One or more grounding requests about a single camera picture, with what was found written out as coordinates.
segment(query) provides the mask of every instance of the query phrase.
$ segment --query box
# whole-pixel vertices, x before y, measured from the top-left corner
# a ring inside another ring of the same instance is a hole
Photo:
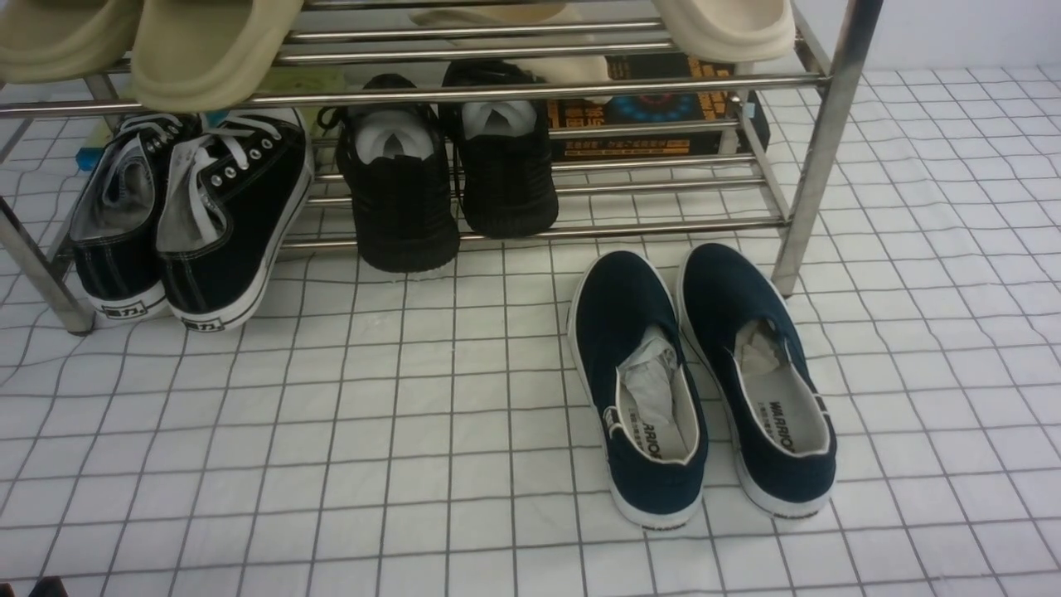
[[[608,69],[615,81],[639,78],[712,78],[731,76],[733,65],[712,64],[682,53],[608,56]],[[607,104],[587,100],[550,100],[551,130],[615,124],[664,122],[711,122],[726,118],[724,91],[669,93],[612,98]],[[746,109],[763,147],[769,144],[770,128],[766,113],[759,108],[759,96],[751,91]],[[718,153],[720,131],[675,133],[662,135],[602,136],[579,139],[553,139],[553,160],[574,161],[649,156],[711,155]],[[740,134],[742,153],[751,151],[744,133]]]

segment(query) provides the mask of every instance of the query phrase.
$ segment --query white floor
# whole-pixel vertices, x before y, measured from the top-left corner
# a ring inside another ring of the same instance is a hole
[[[317,256],[278,265],[241,331],[86,339],[0,251],[0,579],[28,595],[62,575],[71,597],[1055,597],[1061,68],[867,81],[789,302],[840,436],[817,517],[745,499],[717,400],[703,512],[644,533],[612,507],[562,336],[571,292],[603,250],[673,277],[709,236],[469,244],[408,279]],[[790,193],[815,95],[766,98]],[[90,126],[33,124],[0,172],[46,241]],[[561,217],[763,213],[749,196],[576,197]],[[300,231],[349,227],[318,210]],[[767,267],[778,246],[710,238]]]

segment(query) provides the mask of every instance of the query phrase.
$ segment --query navy slip-on shoe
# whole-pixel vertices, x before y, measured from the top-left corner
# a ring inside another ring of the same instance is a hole
[[[572,298],[568,339],[596,409],[615,506],[647,529],[680,527],[700,507],[708,429],[680,337],[671,294],[648,261],[619,250],[590,265]],[[665,374],[634,373],[643,370],[629,364],[653,354],[646,348],[661,351],[664,361],[647,361],[666,363],[653,370]]]
[[[723,244],[694,248],[678,284],[682,330],[725,397],[745,493],[773,516],[816,514],[836,477],[836,434],[783,298]]]

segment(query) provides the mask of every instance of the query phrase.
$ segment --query black canvas sneaker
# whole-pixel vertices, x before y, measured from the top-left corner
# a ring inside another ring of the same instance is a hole
[[[192,116],[126,119],[74,204],[70,241],[77,277],[107,319],[146,318],[168,308],[155,227],[166,204],[170,154],[199,130]]]
[[[221,332],[261,304],[314,165],[293,108],[231,110],[206,133],[173,151],[155,246],[173,314],[189,330]]]

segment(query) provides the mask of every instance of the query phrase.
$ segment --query shoe rack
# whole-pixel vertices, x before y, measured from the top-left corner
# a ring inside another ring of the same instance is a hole
[[[459,0],[453,4],[516,4],[516,0]],[[567,129],[555,133],[554,138],[579,138],[604,135],[650,135],[662,131],[716,130],[723,134],[721,153],[713,156],[663,157],[638,159],[612,159],[607,161],[557,163],[558,172],[602,172],[632,171],[648,168],[699,166],[703,177],[698,179],[671,179],[662,181],[633,181],[619,183],[591,183],[558,187],[560,210],[563,212],[563,195],[592,195],[599,193],[632,194],[647,192],[678,192],[705,189],[761,188],[767,200],[768,215],[730,218],[686,217],[669,223],[645,223],[629,225],[556,227],[538,234],[542,239],[615,238],[642,234],[693,233],[713,231],[735,231],[772,228],[781,235],[772,279],[782,294],[793,293],[799,275],[803,254],[811,238],[811,229],[818,216],[818,207],[825,191],[827,180],[836,158],[840,137],[851,109],[869,51],[873,30],[884,0],[848,0],[847,14],[840,30],[837,50],[829,56],[823,50],[806,20],[797,12],[798,34],[796,54],[804,67],[803,72],[776,74],[742,74],[725,78],[661,78],[641,81],[616,81],[605,84],[539,84],[497,87],[450,87],[419,88],[411,90],[358,90],[342,93],[300,95],[256,95],[244,107],[264,106],[344,106],[378,102],[466,102],[483,100],[547,99],[639,95],[676,92],[725,91],[729,93],[729,117],[714,122],[661,123],[605,126],[597,128]],[[308,2],[303,11],[368,11],[373,8],[412,8],[430,5],[437,7],[441,2],[406,0],[316,0]],[[299,47],[298,53],[288,54],[281,50],[276,58],[277,66],[323,66],[351,64],[394,64],[415,62],[449,62],[455,58],[506,58],[545,57],[570,55],[613,55],[623,53],[672,52],[676,47],[669,40],[634,41],[629,34],[646,32],[663,33],[665,28],[658,19],[608,20],[580,22],[576,24],[509,25],[475,28],[436,28],[376,31],[340,32],[292,32],[285,48]],[[535,35],[562,35],[564,33],[592,33],[597,41],[591,45],[543,46],[535,45]],[[450,48],[445,50],[387,50],[358,51],[358,43],[400,42],[411,40],[438,40],[455,37],[501,38],[518,37],[524,40],[512,48]],[[343,45],[349,51],[314,51],[319,45]],[[128,62],[123,60],[106,72],[85,78],[93,100],[68,102],[42,102],[0,104],[0,118],[22,119],[14,139],[4,148],[13,147],[34,118],[101,116],[114,125],[115,118],[124,113],[142,112],[145,109],[135,101],[120,100],[110,82],[111,74],[128,71]],[[749,90],[813,88],[821,96],[821,105],[815,121],[806,159],[799,178],[799,185],[790,197],[785,197],[766,159],[764,147],[752,130],[751,122],[743,107],[742,98]],[[737,131],[747,130],[751,151],[736,153]],[[323,140],[320,146],[327,146]],[[750,165],[753,175],[715,176],[710,168],[725,165]],[[330,164],[324,171],[331,171]],[[340,181],[338,174],[320,173],[319,182]],[[705,200],[718,200],[707,195]],[[348,196],[313,196],[310,206],[342,207],[349,205]],[[0,244],[12,254],[15,262],[40,292],[45,301],[71,334],[86,335],[92,331],[93,314],[77,303],[64,279],[68,273],[70,258],[67,248],[67,226],[45,253],[25,228],[15,216],[10,206],[0,196]],[[464,234],[463,241],[482,240],[474,233]],[[352,248],[356,238],[328,238],[325,240],[292,240],[283,244],[285,251],[313,251],[325,249]]]

